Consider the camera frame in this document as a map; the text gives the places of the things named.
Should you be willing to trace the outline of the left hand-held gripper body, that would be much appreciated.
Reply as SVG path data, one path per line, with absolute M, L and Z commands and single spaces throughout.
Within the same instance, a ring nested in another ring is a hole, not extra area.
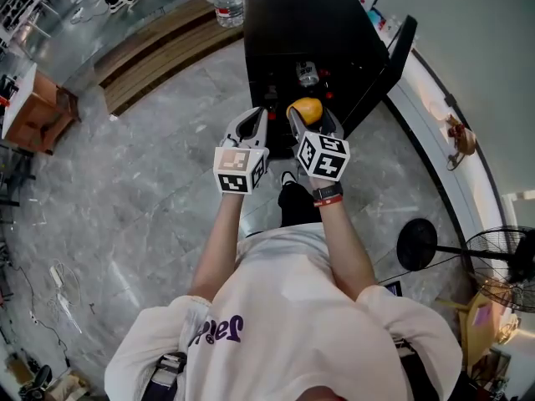
M 222 194 L 251 195 L 268 169 L 267 148 L 216 147 L 213 174 Z

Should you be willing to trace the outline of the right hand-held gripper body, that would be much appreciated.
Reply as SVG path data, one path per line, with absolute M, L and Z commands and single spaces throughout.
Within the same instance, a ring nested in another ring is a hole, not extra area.
M 299 141 L 297 159 L 309 177 L 337 182 L 349 162 L 349 143 L 306 131 Z

